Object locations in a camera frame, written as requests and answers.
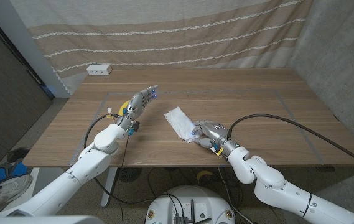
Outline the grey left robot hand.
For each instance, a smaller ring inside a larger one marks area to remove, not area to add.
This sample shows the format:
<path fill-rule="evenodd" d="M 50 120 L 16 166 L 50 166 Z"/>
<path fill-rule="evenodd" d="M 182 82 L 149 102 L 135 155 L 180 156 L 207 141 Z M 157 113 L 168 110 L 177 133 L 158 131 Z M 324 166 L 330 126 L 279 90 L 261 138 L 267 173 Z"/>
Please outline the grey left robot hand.
<path fill-rule="evenodd" d="M 154 85 L 137 92 L 129 101 L 125 114 L 116 121 L 116 125 L 124 130 L 129 129 L 142 115 L 144 108 L 156 97 L 157 87 L 158 85 Z"/>

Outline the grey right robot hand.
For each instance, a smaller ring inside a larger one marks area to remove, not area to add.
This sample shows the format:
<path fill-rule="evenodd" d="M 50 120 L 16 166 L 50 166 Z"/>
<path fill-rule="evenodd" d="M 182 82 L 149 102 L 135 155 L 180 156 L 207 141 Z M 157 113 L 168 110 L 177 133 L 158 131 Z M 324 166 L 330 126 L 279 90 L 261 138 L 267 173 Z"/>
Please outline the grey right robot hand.
<path fill-rule="evenodd" d="M 192 134 L 198 136 L 193 142 L 209 148 L 217 155 L 223 154 L 228 157 L 232 151 L 239 148 L 239 144 L 228 137 L 228 130 L 220 123 L 212 121 L 196 121 Z"/>

